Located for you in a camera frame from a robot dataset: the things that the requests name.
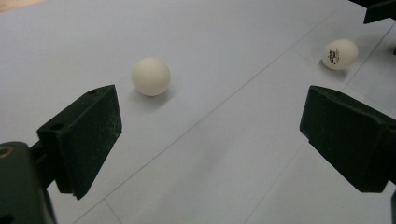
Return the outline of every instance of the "black mechanical part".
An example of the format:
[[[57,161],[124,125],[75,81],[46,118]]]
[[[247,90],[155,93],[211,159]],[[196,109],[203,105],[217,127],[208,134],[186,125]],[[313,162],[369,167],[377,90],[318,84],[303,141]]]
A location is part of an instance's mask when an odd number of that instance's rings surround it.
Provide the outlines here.
[[[349,0],[362,7],[366,7],[364,24],[382,21],[384,19],[396,20],[396,0]]]
[[[85,93],[37,133],[44,151],[56,165],[59,191],[82,198],[121,133],[115,87]]]
[[[56,223],[48,193],[37,179],[28,146],[0,145],[0,223]]]
[[[300,131],[360,192],[396,183],[396,120],[339,91],[311,86]]]
[[[0,224],[56,223],[46,188],[81,199],[121,134],[114,85],[88,91],[38,129],[40,141],[0,145]]]

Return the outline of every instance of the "screw hole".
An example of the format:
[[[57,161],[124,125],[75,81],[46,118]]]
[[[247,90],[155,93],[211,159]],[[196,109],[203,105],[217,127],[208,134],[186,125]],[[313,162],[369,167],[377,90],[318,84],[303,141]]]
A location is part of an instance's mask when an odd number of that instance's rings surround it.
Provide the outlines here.
[[[63,127],[64,127],[63,124],[54,124],[54,125],[50,126],[50,129],[53,131],[58,131],[58,130],[61,130]]]
[[[14,216],[11,215],[6,215],[6,216],[2,216],[0,217],[0,223],[4,223],[4,224],[11,224],[14,221]]]
[[[14,151],[13,147],[0,147],[0,159],[7,157]]]

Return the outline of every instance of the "white table surface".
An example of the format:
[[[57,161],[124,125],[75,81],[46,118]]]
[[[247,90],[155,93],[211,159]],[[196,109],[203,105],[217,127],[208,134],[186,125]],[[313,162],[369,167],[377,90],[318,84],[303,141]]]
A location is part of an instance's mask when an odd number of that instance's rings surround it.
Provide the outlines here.
[[[69,223],[390,223],[389,200],[355,190],[299,132],[310,85],[396,118],[395,21],[362,24],[336,0],[60,1],[0,13],[0,141],[35,131],[81,94],[115,84],[122,135],[80,201],[49,194]],[[347,70],[320,62],[348,38]],[[164,59],[150,98],[131,71]]]

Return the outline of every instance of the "white ping pong ball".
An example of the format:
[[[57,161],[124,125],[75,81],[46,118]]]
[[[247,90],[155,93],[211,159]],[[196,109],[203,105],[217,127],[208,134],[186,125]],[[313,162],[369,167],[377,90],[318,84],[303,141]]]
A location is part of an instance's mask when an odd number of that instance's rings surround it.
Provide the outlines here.
[[[342,70],[352,65],[359,55],[358,46],[350,40],[339,39],[330,43],[323,51],[322,61],[326,67]]]
[[[145,58],[134,66],[132,82],[142,94],[156,96],[169,87],[171,73],[166,63],[159,58]]]

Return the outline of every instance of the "printed logo on ball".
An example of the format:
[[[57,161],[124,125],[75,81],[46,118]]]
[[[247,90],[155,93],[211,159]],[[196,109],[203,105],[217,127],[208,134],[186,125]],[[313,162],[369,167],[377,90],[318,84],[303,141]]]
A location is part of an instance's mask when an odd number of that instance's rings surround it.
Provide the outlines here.
[[[338,62],[340,61],[340,52],[338,51],[338,49],[330,49],[328,58],[330,59],[330,63],[338,64]]]

